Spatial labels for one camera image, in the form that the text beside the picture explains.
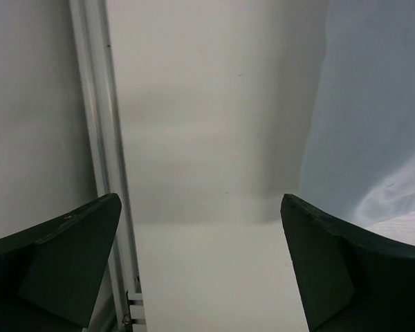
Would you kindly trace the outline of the light blue pillowcase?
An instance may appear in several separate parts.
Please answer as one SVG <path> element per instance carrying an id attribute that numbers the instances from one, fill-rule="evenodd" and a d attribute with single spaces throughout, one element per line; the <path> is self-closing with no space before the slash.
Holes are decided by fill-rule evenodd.
<path id="1" fill-rule="evenodd" d="M 331 1 L 299 195 L 360 227 L 415 211 L 415 1 Z"/>

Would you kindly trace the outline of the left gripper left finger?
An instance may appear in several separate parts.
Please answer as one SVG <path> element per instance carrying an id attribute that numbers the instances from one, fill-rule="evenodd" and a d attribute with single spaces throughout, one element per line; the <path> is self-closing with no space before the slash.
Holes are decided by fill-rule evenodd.
<path id="1" fill-rule="evenodd" d="M 106 194 L 0 239 L 0 331 L 89 326 L 121 209 Z"/>

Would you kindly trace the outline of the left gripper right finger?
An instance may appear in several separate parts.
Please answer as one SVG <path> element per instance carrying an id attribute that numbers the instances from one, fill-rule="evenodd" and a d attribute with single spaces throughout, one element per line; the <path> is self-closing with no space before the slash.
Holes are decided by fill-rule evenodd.
<path id="1" fill-rule="evenodd" d="M 415 331 L 415 246 L 292 194 L 281 217 L 309 331 Z"/>

